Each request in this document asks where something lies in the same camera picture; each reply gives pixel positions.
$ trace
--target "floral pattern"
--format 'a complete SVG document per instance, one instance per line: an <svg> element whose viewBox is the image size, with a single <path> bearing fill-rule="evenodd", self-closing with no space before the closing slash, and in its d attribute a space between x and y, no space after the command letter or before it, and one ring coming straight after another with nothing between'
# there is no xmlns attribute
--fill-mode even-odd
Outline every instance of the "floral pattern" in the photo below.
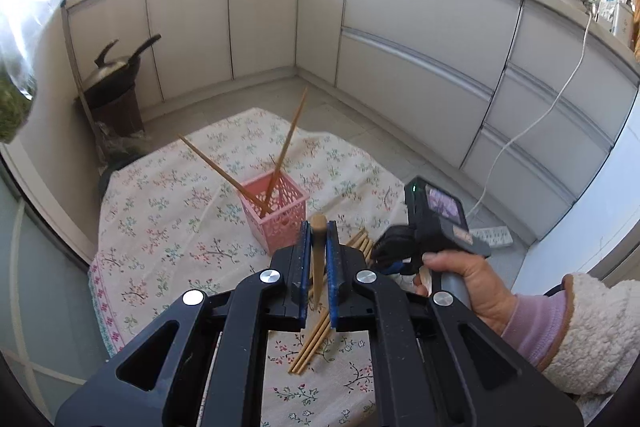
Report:
<svg viewBox="0 0 640 427"><path fill-rule="evenodd" d="M251 109L190 135L212 159L248 180L273 168L289 123ZM406 223L402 183L366 152L325 133L296 129L284 169L309 192L306 215L335 220L340 238L367 227L372 239ZM89 287L111 355L189 289L214 295L269 266L236 190L173 142L111 176L102 202ZM374 410L367 333L332 333L302 376L287 373L327 306L300 333L271 332L261 427L357 425Z"/></svg>

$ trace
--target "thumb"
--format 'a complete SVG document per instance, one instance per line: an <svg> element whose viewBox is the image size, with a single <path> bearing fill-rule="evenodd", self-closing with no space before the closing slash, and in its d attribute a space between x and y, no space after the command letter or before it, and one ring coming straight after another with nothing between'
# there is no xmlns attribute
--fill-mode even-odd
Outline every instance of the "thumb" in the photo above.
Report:
<svg viewBox="0 0 640 427"><path fill-rule="evenodd" d="M461 251L445 250L440 253L426 253L422 263L436 272L453 272L468 277L479 268L482 257Z"/></svg>

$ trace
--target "silver screw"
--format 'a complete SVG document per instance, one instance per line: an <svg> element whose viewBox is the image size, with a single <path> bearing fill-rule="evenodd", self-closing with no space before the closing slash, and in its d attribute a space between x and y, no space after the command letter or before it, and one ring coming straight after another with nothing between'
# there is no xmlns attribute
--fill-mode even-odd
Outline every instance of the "silver screw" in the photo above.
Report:
<svg viewBox="0 0 640 427"><path fill-rule="evenodd" d="M204 293L200 290L189 290L182 296L182 302L187 306L195 306L204 300Z"/></svg>
<svg viewBox="0 0 640 427"><path fill-rule="evenodd" d="M438 306L451 306L453 304L453 297L447 292L438 292L433 296L433 302Z"/></svg>
<svg viewBox="0 0 640 427"><path fill-rule="evenodd" d="M360 270L358 273L356 273L356 279L365 284L372 283L377 278L378 277L376 276L375 272L372 272L371 270Z"/></svg>
<svg viewBox="0 0 640 427"><path fill-rule="evenodd" d="M280 272L278 270L265 270L260 274L260 280L266 283L278 282L280 279Z"/></svg>

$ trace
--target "cable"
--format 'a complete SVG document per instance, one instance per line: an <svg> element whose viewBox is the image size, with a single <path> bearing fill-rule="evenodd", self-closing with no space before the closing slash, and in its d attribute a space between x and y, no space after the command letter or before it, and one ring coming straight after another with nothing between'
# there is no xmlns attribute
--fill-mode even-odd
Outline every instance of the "cable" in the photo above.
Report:
<svg viewBox="0 0 640 427"><path fill-rule="evenodd" d="M531 125L529 125L529 127L527 127L524 131L522 131L520 134L517 134L516 136L514 136L513 138L511 138L503 147L502 149L500 149L500 152L498 152L498 155L495 157L494 160L494 164L491 165L491 168L489 169L489 174L487 174L486 177L486 181L484 182L484 187L482 188L482 194L480 195L479 200L476 202L476 204L473 206L473 208L468 211L465 215L465 218L468 219L469 216L471 216L471 214L473 214L474 210L476 210L476 208L478 208L478 206L480 205L480 203L482 203L482 200L484 199L484 196L486 194L486 188L489 185L489 179L491 178L491 173L494 171L494 167L495 164L498 162L498 158L502 155L503 152L505 152L513 143L516 142L516 140L519 140L520 138L522 138L523 136L525 136L531 129L533 129L535 126L537 126L542 120L543 118L546 117L546 115L548 115L554 107L556 107L556 103L558 103L558 100L560 100L560 97L562 96L562 93L564 93L564 90L566 89L566 86L569 85L569 82L571 82L574 79L575 73L577 73L578 68L580 68L580 65L582 64L582 61L584 60L584 51L587 47L587 35L589 35L589 28L591 26L591 21L593 20L593 15L591 13L591 10L589 11L589 21L587 22L587 27L584 30L584 37L582 38L582 53L580 54L580 60L578 61L578 65L575 67L574 72L571 74L571 76L569 77L569 79L564 83L564 86L562 86L562 89L560 90L560 92L558 93L558 96L556 96L556 99L554 100L554 103L551 104L551 107L549 107L549 109L546 110L545 114L543 114L540 118L538 118L534 123L532 123Z"/></svg>

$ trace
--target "kitchen cabinet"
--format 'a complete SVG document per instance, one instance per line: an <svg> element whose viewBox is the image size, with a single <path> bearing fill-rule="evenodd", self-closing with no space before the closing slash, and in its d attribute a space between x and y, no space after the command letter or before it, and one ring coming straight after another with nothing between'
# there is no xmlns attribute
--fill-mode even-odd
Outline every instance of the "kitchen cabinet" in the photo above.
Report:
<svg viewBox="0 0 640 427"><path fill-rule="evenodd" d="M297 0L229 0L234 77L296 61Z"/></svg>
<svg viewBox="0 0 640 427"><path fill-rule="evenodd" d="M510 61L556 93L580 60L584 30L527 0ZM615 141L634 102L638 77L594 37L563 96Z"/></svg>
<svg viewBox="0 0 640 427"><path fill-rule="evenodd" d="M332 86L344 0L298 0L296 65Z"/></svg>
<svg viewBox="0 0 640 427"><path fill-rule="evenodd" d="M107 60L130 55L149 38L145 0L88 0L69 10L71 40L84 79L95 70L94 60L114 39L120 39ZM136 96L140 108L162 102L158 76L150 50L141 55L136 77Z"/></svg>
<svg viewBox="0 0 640 427"><path fill-rule="evenodd" d="M482 123L489 95L448 71L344 31L337 87L458 168Z"/></svg>
<svg viewBox="0 0 640 427"><path fill-rule="evenodd" d="M520 0L346 0L344 25L402 44L495 89Z"/></svg>
<svg viewBox="0 0 640 427"><path fill-rule="evenodd" d="M542 116L555 96L508 68L486 121L508 139ZM517 142L577 198L606 159L610 142L562 100Z"/></svg>
<svg viewBox="0 0 640 427"><path fill-rule="evenodd" d="M480 187L503 147L500 140L483 128L463 166L463 171ZM572 204L544 171L536 168L517 146L507 149L491 174L487 192L504 204L539 239L561 219Z"/></svg>
<svg viewBox="0 0 640 427"><path fill-rule="evenodd" d="M231 80L227 0L146 0L162 95Z"/></svg>

